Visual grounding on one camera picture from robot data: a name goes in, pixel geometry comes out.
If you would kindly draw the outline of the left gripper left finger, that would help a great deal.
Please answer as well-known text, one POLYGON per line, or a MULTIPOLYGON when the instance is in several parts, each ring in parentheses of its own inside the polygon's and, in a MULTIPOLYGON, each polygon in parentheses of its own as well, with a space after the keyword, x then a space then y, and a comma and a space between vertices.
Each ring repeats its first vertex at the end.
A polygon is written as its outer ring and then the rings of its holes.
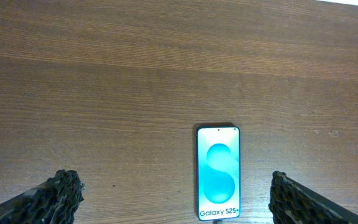
POLYGON ((85 184, 75 170, 54 177, 0 204, 2 223, 73 224, 85 184))

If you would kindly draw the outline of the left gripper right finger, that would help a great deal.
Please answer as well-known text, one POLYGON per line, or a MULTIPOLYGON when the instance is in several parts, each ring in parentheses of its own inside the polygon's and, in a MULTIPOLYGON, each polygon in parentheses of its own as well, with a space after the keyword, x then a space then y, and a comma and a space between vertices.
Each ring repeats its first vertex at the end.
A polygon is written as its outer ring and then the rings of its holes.
POLYGON ((275 171, 269 210, 274 224, 358 224, 358 215, 275 171))

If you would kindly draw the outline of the blue screen Galaxy smartphone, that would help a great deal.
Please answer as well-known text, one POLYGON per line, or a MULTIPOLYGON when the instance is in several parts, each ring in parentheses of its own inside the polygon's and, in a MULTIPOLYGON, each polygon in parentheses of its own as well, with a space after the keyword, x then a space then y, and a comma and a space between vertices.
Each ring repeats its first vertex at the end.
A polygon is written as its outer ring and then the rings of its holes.
POLYGON ((196 130, 197 216, 205 222, 241 214, 241 132, 237 126, 196 130))

